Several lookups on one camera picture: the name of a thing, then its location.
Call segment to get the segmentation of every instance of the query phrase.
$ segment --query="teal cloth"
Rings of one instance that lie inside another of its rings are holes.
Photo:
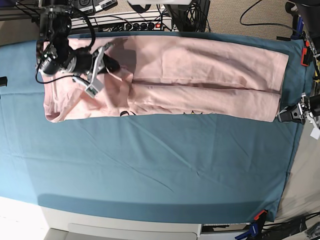
[[[300,64],[302,41],[128,34],[205,38],[282,52],[289,63],[281,106],[296,104],[311,89],[314,68]],[[0,88],[0,196],[137,221],[246,223],[262,209],[274,220],[302,125],[219,114],[50,123],[44,88],[34,79],[35,50],[35,41],[0,47],[0,74],[8,77],[8,86]]]

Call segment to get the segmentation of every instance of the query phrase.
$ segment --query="folded garment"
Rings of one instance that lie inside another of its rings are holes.
[[[177,36],[98,38],[92,51],[108,42],[115,46],[105,53],[121,65],[118,78],[99,74],[104,89],[95,98],[71,77],[45,84],[47,120],[191,113],[275,119],[289,58],[283,53]],[[69,40],[73,49],[89,43]]]

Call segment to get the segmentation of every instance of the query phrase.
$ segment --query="blue bedsheet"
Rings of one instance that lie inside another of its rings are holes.
[[[289,55],[282,106],[311,89],[314,68],[300,64],[302,41],[183,36]],[[150,222],[243,223],[262,209],[275,218],[301,125],[219,114],[50,123],[43,86],[34,79],[35,49],[34,41],[0,47],[0,75],[8,77],[0,88],[0,196]]]

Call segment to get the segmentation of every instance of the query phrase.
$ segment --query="clamp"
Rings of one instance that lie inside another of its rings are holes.
[[[262,232],[262,229],[263,229],[265,222],[266,222],[266,219],[267,219],[267,214],[268,214],[267,210],[262,210],[261,212],[259,212],[254,217],[254,222],[252,222],[250,224],[249,230],[239,236],[236,236],[235,239],[242,240],[242,239],[250,238],[250,237],[255,239],[255,237],[260,235]]]

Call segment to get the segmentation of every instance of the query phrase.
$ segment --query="pink cloth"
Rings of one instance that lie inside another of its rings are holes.
[[[214,40],[177,36],[98,38],[119,61],[116,73],[98,79],[95,98],[71,78],[45,84],[44,111],[51,122],[150,114],[224,114],[272,122],[277,114],[288,56]],[[73,49],[89,44],[70,39]],[[63,76],[43,76],[44,81]]]

